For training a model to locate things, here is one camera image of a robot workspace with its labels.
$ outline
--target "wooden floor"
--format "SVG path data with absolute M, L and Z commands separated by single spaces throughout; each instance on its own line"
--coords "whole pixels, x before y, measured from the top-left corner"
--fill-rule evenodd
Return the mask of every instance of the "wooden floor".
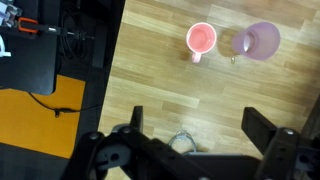
M 208 22 L 218 41 L 199 64 L 190 60 L 188 29 Z M 266 61 L 237 57 L 231 39 L 269 21 L 281 43 Z M 181 128 L 202 151 L 261 155 L 240 129 L 255 107 L 298 131 L 320 92 L 320 0 L 127 0 L 99 130 L 128 123 L 144 106 L 144 133 L 163 142 Z M 126 179 L 119 169 L 109 179 Z

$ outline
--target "black table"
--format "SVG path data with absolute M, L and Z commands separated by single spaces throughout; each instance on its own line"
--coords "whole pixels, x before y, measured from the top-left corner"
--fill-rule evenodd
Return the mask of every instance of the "black table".
M 106 53 L 104 57 L 105 64 L 103 68 L 93 67 L 92 77 L 89 78 L 89 81 L 85 84 L 82 109 L 102 104 L 104 101 L 104 96 L 108 84 L 108 77 L 110 75 L 112 59 L 120 28 L 122 12 L 125 4 L 125 0 L 98 1 L 103 3 L 104 6 L 107 7 L 106 11 L 101 12 L 105 13 L 105 15 L 100 17 L 107 18 L 106 22 L 110 27 L 107 32 L 107 43 L 105 47 Z M 82 2 L 91 2 L 91 5 L 94 4 L 92 3 L 92 0 L 82 0 Z M 83 7 L 83 11 L 89 14 L 92 14 L 89 11 L 94 11 L 95 13 L 99 12 L 96 10 L 96 7 L 92 8 L 87 6 L 87 4 L 84 4 Z M 87 132 L 97 131 L 101 111 L 102 107 L 83 111 L 80 113 L 75 146 L 77 146 L 77 143 L 79 142 L 79 139 L 83 134 Z M 56 180 L 60 179 L 67 166 L 67 163 L 68 159 L 65 158 L 0 143 L 0 179 Z
M 38 5 L 39 23 L 57 26 L 60 1 L 39 0 Z M 43 95 L 53 93 L 58 37 L 45 33 L 36 39 L 1 35 L 12 57 L 0 58 L 0 86 Z

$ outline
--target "wire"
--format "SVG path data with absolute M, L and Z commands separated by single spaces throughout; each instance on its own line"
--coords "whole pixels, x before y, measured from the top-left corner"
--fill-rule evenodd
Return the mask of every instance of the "wire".
M 82 13 L 78 12 L 75 4 L 66 2 L 63 5 L 63 12 L 61 15 L 61 27 L 67 28 L 72 24 L 72 31 L 74 33 L 84 33 L 81 24 Z M 86 41 L 78 38 L 74 39 L 68 36 L 60 36 L 61 53 L 63 58 L 69 61 L 78 61 L 84 63 L 83 60 L 87 55 Z
M 88 107 L 88 108 L 84 108 L 84 109 L 80 109 L 80 110 L 75 110 L 75 109 L 71 109 L 71 108 L 51 108 L 45 104 L 43 104 L 41 101 L 39 101 L 39 99 L 37 99 L 33 94 L 29 93 L 29 96 L 36 101 L 39 105 L 41 105 L 42 107 L 51 110 L 55 113 L 55 117 L 58 118 L 60 116 L 61 113 L 79 113 L 79 112 L 84 112 L 84 111 L 88 111 L 91 109 L 97 109 L 97 108 L 101 108 L 102 105 L 97 105 L 97 106 L 92 106 L 92 107 Z

